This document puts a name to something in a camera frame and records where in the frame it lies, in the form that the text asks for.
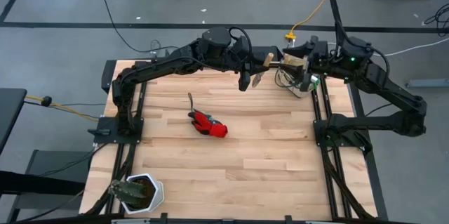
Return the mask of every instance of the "white pot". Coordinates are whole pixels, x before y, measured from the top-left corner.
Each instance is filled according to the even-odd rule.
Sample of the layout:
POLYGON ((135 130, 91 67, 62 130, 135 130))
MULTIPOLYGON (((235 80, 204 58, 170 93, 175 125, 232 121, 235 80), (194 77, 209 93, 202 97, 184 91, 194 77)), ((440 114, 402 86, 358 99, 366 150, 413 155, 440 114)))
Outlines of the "white pot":
POLYGON ((160 204, 162 204, 163 199, 164 199, 163 184, 161 182, 157 181, 156 179, 154 179, 149 174, 139 174, 139 175, 129 176, 126 179, 126 181, 132 182, 133 180, 136 180, 138 178, 147 178, 148 180, 151 181, 151 183, 153 184, 154 189, 155 189, 154 196, 153 196, 153 199, 149 203, 149 206, 147 208, 139 209, 139 210, 135 210, 135 211, 129 209, 128 206, 125 203, 122 202, 121 205, 124 207, 124 209, 125 209, 127 214, 142 213, 142 212, 145 212, 145 211, 152 212, 160 204))

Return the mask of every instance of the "red glove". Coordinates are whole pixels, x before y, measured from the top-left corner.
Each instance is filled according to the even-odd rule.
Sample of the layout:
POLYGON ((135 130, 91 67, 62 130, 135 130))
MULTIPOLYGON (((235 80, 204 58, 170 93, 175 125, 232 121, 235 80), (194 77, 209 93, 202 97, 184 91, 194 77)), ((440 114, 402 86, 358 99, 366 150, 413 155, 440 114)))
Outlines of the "red glove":
POLYGON ((189 112, 189 117, 194 119, 192 125, 196 130, 204 135, 210 135, 223 138, 227 134, 227 127, 221 122, 214 120, 212 116, 204 114, 202 112, 189 112))

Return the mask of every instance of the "white cable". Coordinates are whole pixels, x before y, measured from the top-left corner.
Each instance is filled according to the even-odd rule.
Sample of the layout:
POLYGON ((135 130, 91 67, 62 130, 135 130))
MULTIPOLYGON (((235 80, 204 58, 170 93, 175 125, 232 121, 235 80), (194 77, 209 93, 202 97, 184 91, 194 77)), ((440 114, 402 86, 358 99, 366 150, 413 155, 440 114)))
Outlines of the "white cable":
MULTIPOLYGON (((402 51, 398 51, 398 52, 395 52, 395 53, 386 54, 385 56, 398 55, 398 54, 400 54, 400 53, 405 53, 405 52, 412 51, 412 50, 415 50, 415 49, 418 49, 418 48, 426 48, 426 47, 429 47, 429 46, 435 46, 435 45, 441 44, 441 43, 443 43, 443 42, 445 42, 445 41, 449 41, 449 38, 444 39, 444 40, 441 40, 441 41, 437 41, 437 42, 432 43, 432 44, 425 44, 425 45, 421 45, 421 46, 415 46, 415 47, 412 47, 412 48, 407 48, 407 49, 402 50, 402 51)), ((334 45, 334 46, 337 45, 336 43, 333 43, 333 42, 328 42, 328 44, 329 44, 329 45, 334 45)))

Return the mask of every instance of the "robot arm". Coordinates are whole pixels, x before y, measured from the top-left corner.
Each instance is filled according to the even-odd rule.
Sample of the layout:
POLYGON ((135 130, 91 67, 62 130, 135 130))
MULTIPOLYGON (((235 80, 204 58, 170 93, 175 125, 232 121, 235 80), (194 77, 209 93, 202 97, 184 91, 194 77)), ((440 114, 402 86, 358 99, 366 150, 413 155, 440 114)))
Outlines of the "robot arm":
POLYGON ((347 118, 342 114, 332 114, 328 120, 328 130, 336 133, 352 129, 389 130, 403 136, 425 133, 426 102, 388 79, 387 72, 370 59, 377 51, 371 44, 354 37, 346 38, 340 50, 336 48, 334 53, 329 53, 327 41, 312 37, 302 46, 283 51, 306 58, 305 66, 280 65, 282 70, 299 81, 308 82, 312 74, 344 79, 345 83, 354 82, 358 89, 378 94, 401 109, 388 117, 347 118))
POLYGON ((201 38, 164 58, 136 62, 131 68, 124 69, 112 82, 112 97, 118 108, 119 134, 130 135, 135 132, 130 108, 136 84, 169 74, 192 74, 209 67, 221 72, 240 73, 239 90, 245 91, 250 83, 250 76, 267 71, 269 68, 263 66, 263 61, 254 59, 248 35, 239 29, 245 36, 233 37, 230 34, 232 29, 239 28, 212 28, 204 32, 201 38), (235 43, 229 46, 232 39, 235 43))

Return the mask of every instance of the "wooden table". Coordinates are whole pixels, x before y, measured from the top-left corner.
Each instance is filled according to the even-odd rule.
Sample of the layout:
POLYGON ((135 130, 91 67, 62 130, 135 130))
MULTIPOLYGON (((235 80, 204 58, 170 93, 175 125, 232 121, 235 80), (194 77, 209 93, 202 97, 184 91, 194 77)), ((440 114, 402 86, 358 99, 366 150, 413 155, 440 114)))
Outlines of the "wooden table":
MULTIPOLYGON (((133 64, 117 61, 114 79, 133 64)), ((164 184, 166 198, 154 212, 132 217, 159 218, 168 213, 169 218, 331 219, 321 152, 312 128, 311 97, 298 99, 279 88, 274 74, 275 70, 266 72, 259 86, 246 92, 238 90, 237 74, 213 70, 148 82, 145 127, 133 174, 152 174, 164 184), (196 109, 227 125, 226 138, 203 136, 194 129, 187 116, 188 92, 196 109)), ((333 112, 352 116, 347 87, 338 79, 327 83, 333 112)), ((105 116, 115 114, 109 93, 105 116)), ((93 157, 80 213, 92 207, 109 185, 116 149, 110 144, 93 157)), ((354 147, 341 147, 340 152, 349 189, 376 215, 362 152, 354 147)), ((343 216, 340 191, 334 187, 343 216)))

